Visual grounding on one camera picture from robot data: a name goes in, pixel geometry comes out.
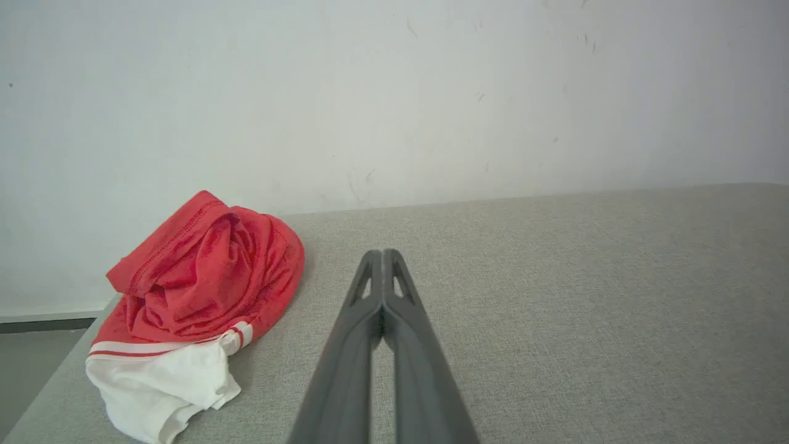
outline gray tablecloth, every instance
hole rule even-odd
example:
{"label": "gray tablecloth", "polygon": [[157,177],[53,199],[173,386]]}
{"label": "gray tablecloth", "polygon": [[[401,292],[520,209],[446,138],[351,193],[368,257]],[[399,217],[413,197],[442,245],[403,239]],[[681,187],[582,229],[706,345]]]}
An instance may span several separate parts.
{"label": "gray tablecloth", "polygon": [[[700,186],[289,216],[301,289],[179,442],[284,442],[361,255],[406,258],[483,442],[789,441],[789,187]],[[90,328],[6,439],[128,442]],[[394,441],[392,355],[374,439]]]}

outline white fabric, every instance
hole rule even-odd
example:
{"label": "white fabric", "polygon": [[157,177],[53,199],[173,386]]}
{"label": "white fabric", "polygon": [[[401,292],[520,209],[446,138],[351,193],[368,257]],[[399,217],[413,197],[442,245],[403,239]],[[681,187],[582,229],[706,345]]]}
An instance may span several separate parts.
{"label": "white fabric", "polygon": [[158,356],[90,355],[85,367],[118,430],[148,444],[171,444],[195,413],[221,408],[241,392],[227,364],[241,341],[228,330]]}

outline red fabric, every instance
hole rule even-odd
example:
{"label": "red fabric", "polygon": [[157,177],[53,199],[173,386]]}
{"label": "red fabric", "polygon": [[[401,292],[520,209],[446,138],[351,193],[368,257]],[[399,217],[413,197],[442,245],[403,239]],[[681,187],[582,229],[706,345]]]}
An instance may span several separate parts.
{"label": "red fabric", "polygon": [[303,268],[304,247],[281,220],[201,191],[107,273],[123,299],[94,343],[200,341],[239,321],[257,338]]}

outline white wall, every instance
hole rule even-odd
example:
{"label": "white wall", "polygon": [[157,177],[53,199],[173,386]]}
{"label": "white wall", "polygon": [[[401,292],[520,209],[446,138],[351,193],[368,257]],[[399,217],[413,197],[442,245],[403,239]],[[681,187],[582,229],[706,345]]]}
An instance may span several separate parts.
{"label": "white wall", "polygon": [[788,183],[788,19],[785,0],[2,1],[0,315],[100,309],[104,273],[200,189],[285,214]]}

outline white stripe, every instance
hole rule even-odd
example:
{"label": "white stripe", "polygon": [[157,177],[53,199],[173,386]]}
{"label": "white stripe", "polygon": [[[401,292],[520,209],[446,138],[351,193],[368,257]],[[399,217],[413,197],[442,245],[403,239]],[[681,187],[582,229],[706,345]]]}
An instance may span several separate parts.
{"label": "white stripe", "polygon": [[[244,321],[237,322],[236,325],[233,327],[237,328],[239,331],[243,332],[244,334],[244,345],[248,344],[248,341],[252,340],[252,327]],[[247,339],[247,329],[249,329],[249,339]],[[169,352],[175,350],[176,348],[185,347],[190,344],[194,344],[195,342],[203,342],[203,341],[213,341],[214,339],[221,337],[221,334],[207,337],[205,339],[201,339],[199,341],[190,341],[190,342],[154,342],[150,344],[132,344],[129,342],[117,342],[117,341],[101,341],[96,342],[91,346],[91,350],[89,353],[93,352],[120,352],[120,353],[159,353],[159,352]]]}

